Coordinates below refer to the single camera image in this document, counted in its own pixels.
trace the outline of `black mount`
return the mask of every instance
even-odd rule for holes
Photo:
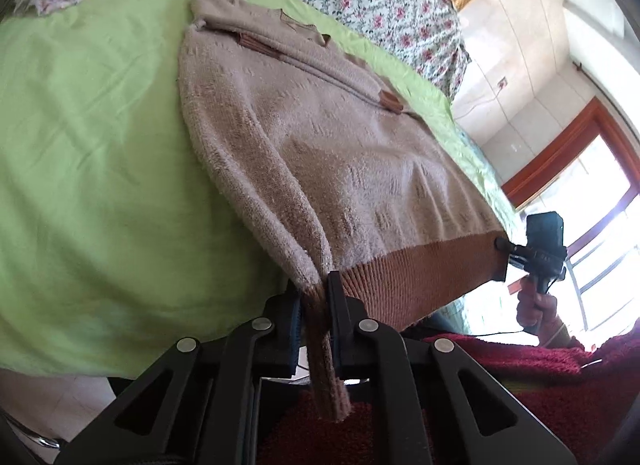
[[[526,271],[536,284],[536,292],[545,294],[556,281],[564,281],[567,256],[564,246],[564,221],[557,212],[527,216],[527,246],[514,245],[505,238],[495,239],[495,248],[508,252],[509,263]],[[540,323],[523,331],[537,335]]]
[[[369,319],[361,301],[345,297],[338,272],[326,292],[335,369],[342,379],[368,379],[360,386],[373,397],[380,463],[431,464],[426,423],[443,442],[436,453],[455,456],[447,463],[575,465],[571,452],[449,339],[404,339]],[[261,391],[274,385],[263,377],[295,373],[300,319],[300,297],[289,286],[267,301],[263,317],[228,337],[181,339],[66,445],[56,465],[254,465]],[[437,418],[425,422],[423,409]]]

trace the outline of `green bedsheet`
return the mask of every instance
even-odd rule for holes
[[[440,91],[301,1],[249,1],[388,76],[510,230],[510,204]],[[282,289],[191,150],[176,85],[190,20],[189,0],[84,0],[0,24],[0,366],[135,376]]]

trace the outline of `red blanket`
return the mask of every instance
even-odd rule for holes
[[[608,340],[594,353],[447,337],[500,378],[544,383],[515,396],[580,465],[595,460],[640,391],[640,320],[630,333]],[[372,464],[372,431],[368,404],[354,403],[351,416],[331,423],[318,419],[311,396],[303,395],[261,446],[258,465]]]

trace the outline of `person's hand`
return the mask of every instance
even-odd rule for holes
[[[536,285],[529,275],[520,279],[517,310],[516,321],[520,326],[534,326],[542,320],[538,330],[541,346],[562,327],[562,320],[558,317],[558,299],[548,293],[537,293]]]

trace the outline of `beige knit sweater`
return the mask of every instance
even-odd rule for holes
[[[341,419],[329,271],[400,330],[504,278],[507,258],[494,249],[504,232],[421,117],[331,37],[244,0],[191,8],[179,86],[194,149],[303,293],[316,401]]]

